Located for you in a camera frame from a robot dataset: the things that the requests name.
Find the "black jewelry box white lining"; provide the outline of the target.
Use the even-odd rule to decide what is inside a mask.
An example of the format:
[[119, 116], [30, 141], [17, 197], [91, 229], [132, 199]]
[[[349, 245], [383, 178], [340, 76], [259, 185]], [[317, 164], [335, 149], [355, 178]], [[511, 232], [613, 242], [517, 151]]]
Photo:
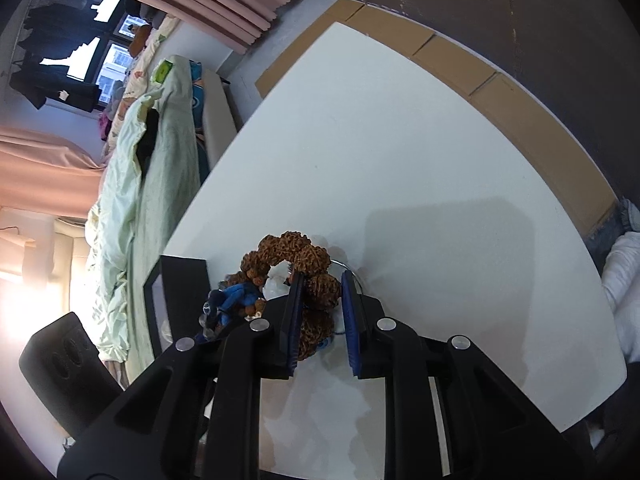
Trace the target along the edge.
[[203, 259], [161, 255], [143, 285], [153, 356], [182, 337], [195, 336], [210, 291]]

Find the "pale green duvet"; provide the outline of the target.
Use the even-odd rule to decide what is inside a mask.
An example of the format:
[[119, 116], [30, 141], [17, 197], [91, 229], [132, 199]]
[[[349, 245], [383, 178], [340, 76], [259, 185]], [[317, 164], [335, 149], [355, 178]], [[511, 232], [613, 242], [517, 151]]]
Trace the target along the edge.
[[129, 107], [85, 224], [93, 293], [90, 336], [99, 354], [109, 361], [125, 362], [130, 348], [127, 268], [142, 182], [137, 148], [146, 133], [146, 118], [162, 94], [151, 91]]

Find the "bed with green sheet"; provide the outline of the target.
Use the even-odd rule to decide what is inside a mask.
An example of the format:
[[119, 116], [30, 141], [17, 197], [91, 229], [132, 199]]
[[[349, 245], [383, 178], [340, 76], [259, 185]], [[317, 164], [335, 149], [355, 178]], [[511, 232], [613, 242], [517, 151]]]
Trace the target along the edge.
[[[158, 84], [153, 80], [153, 74], [163, 60], [170, 61], [174, 67], [166, 80]], [[145, 92], [160, 90], [163, 94], [154, 105], [160, 113], [160, 122], [149, 170], [142, 176], [134, 238], [129, 249], [127, 321], [130, 348], [126, 361], [117, 362], [125, 367], [130, 380], [135, 380], [154, 360], [143, 285], [210, 170], [236, 135], [218, 76], [179, 55], [163, 60], [153, 68]], [[90, 336], [93, 293], [89, 280], [88, 287], [88, 311], [82, 322]]]

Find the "black garment on bed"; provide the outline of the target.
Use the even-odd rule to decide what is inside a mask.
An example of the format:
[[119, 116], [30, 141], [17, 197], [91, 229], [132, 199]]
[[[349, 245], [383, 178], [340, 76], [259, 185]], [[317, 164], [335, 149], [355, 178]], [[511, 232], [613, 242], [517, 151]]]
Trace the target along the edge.
[[158, 133], [158, 123], [160, 122], [160, 113], [155, 108], [150, 108], [145, 117], [145, 130], [143, 136], [137, 143], [136, 157], [139, 163], [142, 176], [145, 176], [149, 170], [151, 157], [155, 148]]

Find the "floral patterned blanket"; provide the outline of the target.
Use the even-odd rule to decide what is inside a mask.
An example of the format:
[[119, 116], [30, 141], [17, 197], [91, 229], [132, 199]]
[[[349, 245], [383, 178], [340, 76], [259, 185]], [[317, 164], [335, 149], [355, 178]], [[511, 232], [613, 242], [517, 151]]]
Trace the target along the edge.
[[158, 48], [171, 35], [179, 23], [180, 20], [178, 18], [167, 15], [162, 24], [160, 24], [160, 28], [152, 30], [141, 53], [132, 62], [129, 76], [124, 84], [124, 93], [118, 101], [111, 130], [107, 135], [103, 148], [102, 155], [105, 159], [111, 156], [111, 152], [116, 146], [116, 140], [129, 107], [136, 99], [139, 99], [140, 96], [143, 96], [148, 91], [153, 71], [152, 62]]

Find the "green tissue pack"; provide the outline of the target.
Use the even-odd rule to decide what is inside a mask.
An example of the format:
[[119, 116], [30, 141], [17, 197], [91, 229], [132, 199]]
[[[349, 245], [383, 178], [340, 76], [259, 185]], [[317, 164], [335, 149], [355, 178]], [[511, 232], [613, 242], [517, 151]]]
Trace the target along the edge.
[[162, 84], [168, 75], [170, 74], [174, 64], [172, 64], [168, 60], [163, 60], [156, 66], [155, 72], [153, 74], [153, 80], [158, 84]]

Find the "brown plush toy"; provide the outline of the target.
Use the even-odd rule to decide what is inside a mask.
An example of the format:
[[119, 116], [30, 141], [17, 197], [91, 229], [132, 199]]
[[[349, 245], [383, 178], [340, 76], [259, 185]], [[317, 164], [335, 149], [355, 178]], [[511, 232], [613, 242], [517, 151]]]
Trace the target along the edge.
[[136, 58], [144, 49], [146, 40], [148, 40], [150, 36], [152, 27], [148, 24], [130, 25], [129, 30], [134, 34], [134, 38], [132, 38], [131, 44], [128, 47], [128, 53], [132, 58]]

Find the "black clothes hanging at window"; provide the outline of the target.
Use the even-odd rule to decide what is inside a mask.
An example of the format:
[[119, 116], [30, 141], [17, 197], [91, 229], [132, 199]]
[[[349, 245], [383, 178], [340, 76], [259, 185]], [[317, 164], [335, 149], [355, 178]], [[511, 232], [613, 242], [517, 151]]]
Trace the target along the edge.
[[[105, 32], [106, 24], [96, 19], [103, 0], [42, 1], [24, 19], [28, 36], [17, 45], [25, 56], [11, 75], [9, 86], [37, 110], [53, 100], [91, 112], [98, 105], [100, 88], [81, 76], [70, 76], [68, 68], [59, 62]], [[44, 65], [44, 60], [56, 63]]]

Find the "window with dark frame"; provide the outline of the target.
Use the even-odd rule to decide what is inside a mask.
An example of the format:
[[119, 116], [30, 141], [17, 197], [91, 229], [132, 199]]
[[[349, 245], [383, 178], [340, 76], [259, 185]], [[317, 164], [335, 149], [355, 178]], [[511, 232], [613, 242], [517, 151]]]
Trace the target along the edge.
[[[24, 19], [30, 9], [42, 4], [42, 0], [29, 0]], [[70, 76], [74, 78], [81, 76], [85, 82], [96, 84], [100, 88], [99, 102], [94, 108], [99, 110], [111, 99], [116, 82], [125, 79], [126, 71], [131, 64], [132, 57], [128, 53], [128, 47], [134, 34], [130, 32], [129, 26], [142, 25], [144, 21], [127, 11], [127, 0], [103, 0], [98, 6], [96, 19], [106, 24], [105, 32], [59, 63], [68, 68]], [[17, 45], [28, 36], [28, 31], [23, 28], [23, 22], [24, 20], [14, 47], [11, 75], [18, 70], [18, 63], [25, 56], [25, 51]], [[53, 60], [43, 61], [44, 65], [55, 63]]]

